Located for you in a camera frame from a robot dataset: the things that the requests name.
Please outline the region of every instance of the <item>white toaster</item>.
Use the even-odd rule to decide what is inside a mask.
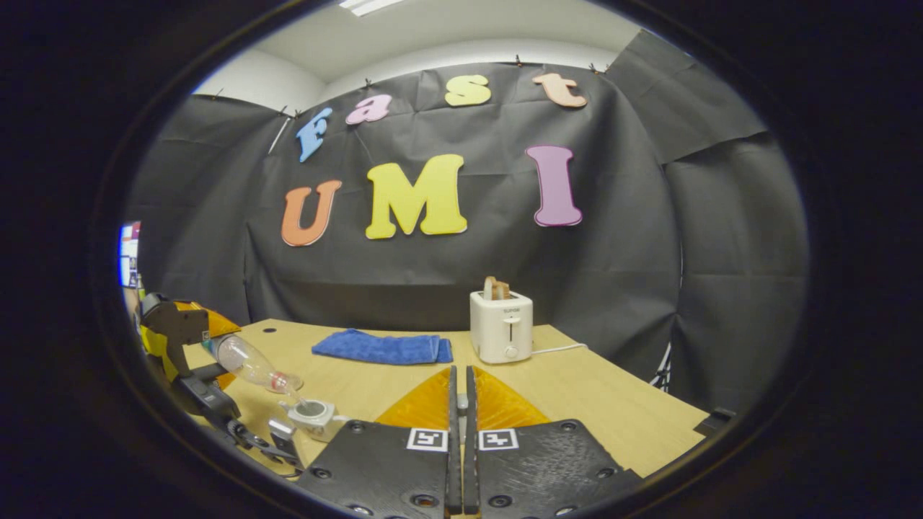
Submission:
[[[488,301],[484,292],[471,292],[471,342],[487,364],[532,355],[532,299],[515,292],[509,296]]]

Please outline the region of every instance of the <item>black backdrop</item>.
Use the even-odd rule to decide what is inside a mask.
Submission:
[[[532,78],[577,81],[581,109]],[[455,76],[489,78],[491,99],[450,107]],[[384,119],[345,116],[380,93]],[[299,163],[296,132],[330,107],[323,145]],[[572,227],[540,227],[526,148],[574,151]],[[397,163],[411,182],[457,153],[458,235],[369,240],[368,170]],[[337,179],[330,225],[290,247],[285,194]],[[306,199],[302,225],[318,196]],[[151,148],[127,219],[142,220],[149,289],[194,298],[241,323],[266,318],[380,329],[468,326],[485,275],[531,297],[550,322],[649,379],[672,341],[671,392],[741,409],[785,355],[807,269],[804,217],[782,153],[759,119],[692,58],[642,32],[604,75],[566,66],[475,64],[380,81],[296,120],[194,96]]]

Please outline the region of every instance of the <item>ceiling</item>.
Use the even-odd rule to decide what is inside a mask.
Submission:
[[[331,2],[257,45],[325,82],[430,47],[493,39],[620,52],[638,26],[585,0],[405,0],[364,17]]]

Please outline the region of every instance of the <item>folded towel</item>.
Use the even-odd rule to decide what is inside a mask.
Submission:
[[[442,339],[438,335],[376,337],[353,328],[332,334],[311,348],[311,352],[379,364],[410,365],[452,361],[449,339]]]

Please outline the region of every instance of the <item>clear plastic bottle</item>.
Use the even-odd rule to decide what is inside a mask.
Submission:
[[[229,333],[206,341],[202,345],[215,357],[218,364],[236,377],[263,386],[272,392],[287,394],[296,402],[301,400],[298,396],[301,379],[278,371],[256,347],[239,335]]]

